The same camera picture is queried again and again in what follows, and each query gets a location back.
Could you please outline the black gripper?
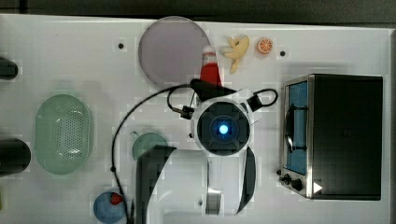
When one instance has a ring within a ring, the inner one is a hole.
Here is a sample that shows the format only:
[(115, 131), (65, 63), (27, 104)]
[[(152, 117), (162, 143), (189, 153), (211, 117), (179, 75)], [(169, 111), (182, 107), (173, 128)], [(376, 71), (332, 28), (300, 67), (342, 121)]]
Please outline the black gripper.
[(212, 98), (217, 98), (235, 93), (235, 90), (224, 88), (217, 84), (212, 84), (198, 78), (193, 79), (190, 82), (190, 85), (202, 102)]

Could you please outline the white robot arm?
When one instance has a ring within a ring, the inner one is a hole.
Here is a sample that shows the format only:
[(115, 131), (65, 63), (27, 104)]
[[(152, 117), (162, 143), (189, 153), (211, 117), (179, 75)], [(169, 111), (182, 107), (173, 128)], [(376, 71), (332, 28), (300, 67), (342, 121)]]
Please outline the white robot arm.
[(191, 122), (195, 149), (152, 147), (136, 163), (134, 224), (163, 224), (169, 214), (236, 215), (255, 190), (256, 161), (250, 148), (253, 123), (264, 107), (256, 91), (235, 91), (194, 79)]

